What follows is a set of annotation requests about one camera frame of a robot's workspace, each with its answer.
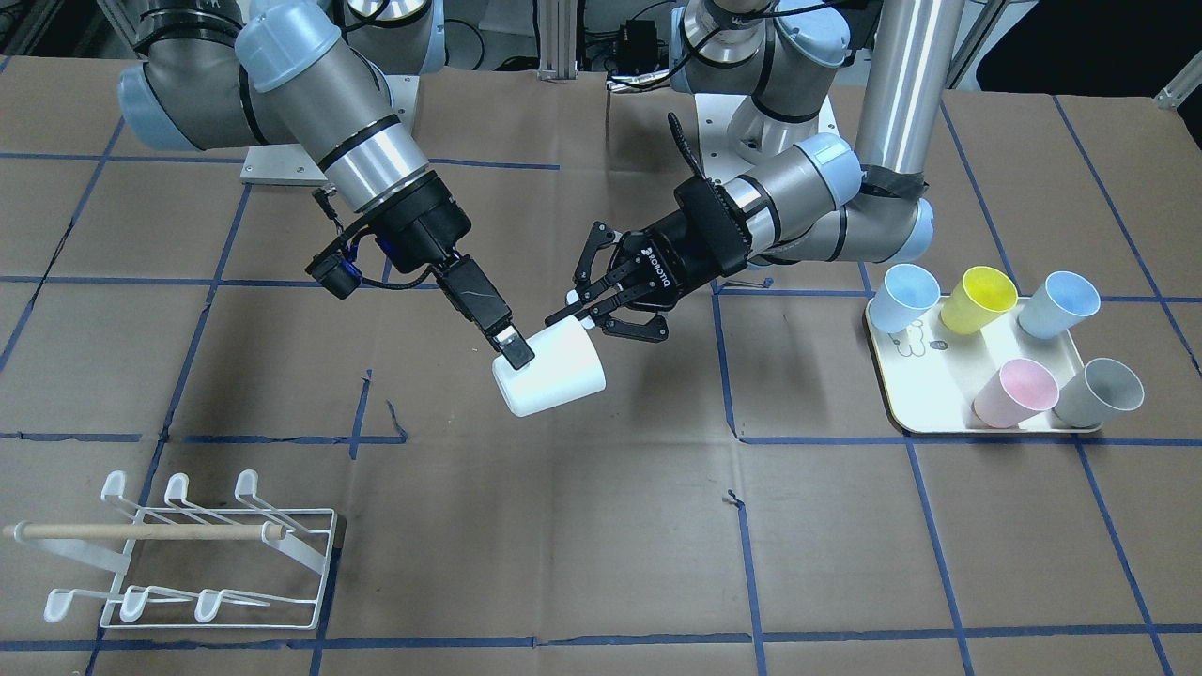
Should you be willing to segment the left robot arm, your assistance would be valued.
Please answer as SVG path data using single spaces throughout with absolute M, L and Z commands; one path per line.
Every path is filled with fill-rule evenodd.
M 576 269 L 584 327 L 667 338 L 683 296 L 752 265 L 909 263 L 934 238 L 926 160 L 962 1 L 885 1 L 853 142 L 819 115 L 855 38 L 837 1 L 688 1 L 673 13 L 670 85 L 734 95 L 725 136 L 746 167 L 726 178 L 688 149 L 678 208 L 627 235 L 597 225 Z

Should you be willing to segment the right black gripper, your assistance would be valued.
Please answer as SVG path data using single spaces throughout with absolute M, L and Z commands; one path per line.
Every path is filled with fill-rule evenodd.
M 438 286 L 456 310 L 489 340 L 514 370 L 535 352 L 512 325 L 512 312 L 471 256 L 456 257 L 456 243 L 471 223 L 438 173 L 424 173 L 371 210 L 371 235 L 395 269 L 434 265 Z

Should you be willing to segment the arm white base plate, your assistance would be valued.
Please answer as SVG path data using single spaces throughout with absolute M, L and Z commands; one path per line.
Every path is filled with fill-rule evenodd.
M 700 93 L 694 101 L 700 159 L 704 174 L 713 180 L 734 178 L 813 134 L 839 132 L 828 99 L 821 103 L 819 115 L 803 123 L 769 118 L 748 96 Z

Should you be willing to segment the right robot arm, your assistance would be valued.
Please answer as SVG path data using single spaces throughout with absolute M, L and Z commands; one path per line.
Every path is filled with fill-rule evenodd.
M 317 1 L 150 1 L 117 82 L 124 119 L 145 146 L 210 150 L 297 143 L 358 215 L 307 272 L 344 300 L 364 284 L 364 237 L 399 272 L 434 275 L 456 310 L 511 367 L 535 351 L 484 271 L 456 243 L 468 214 L 403 123 L 382 69 L 349 43 Z

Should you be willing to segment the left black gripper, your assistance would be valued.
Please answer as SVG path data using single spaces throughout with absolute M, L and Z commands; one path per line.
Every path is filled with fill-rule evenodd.
M 670 312 L 696 287 L 746 269 L 752 238 L 746 217 L 737 214 L 725 189 L 713 180 L 691 178 L 674 190 L 674 196 L 680 208 L 639 231 L 627 232 L 625 257 L 620 255 L 621 262 L 597 281 L 590 279 L 593 261 L 602 249 L 617 247 L 620 235 L 603 223 L 593 223 L 575 269 L 575 297 L 561 312 L 545 319 L 547 327 L 573 316 L 582 324 L 587 319 L 597 325 L 603 321 L 605 336 L 662 342 L 670 336 L 662 315 L 631 324 L 609 313 L 623 306 L 635 312 Z M 656 291 L 649 292 L 650 281 L 656 283 Z

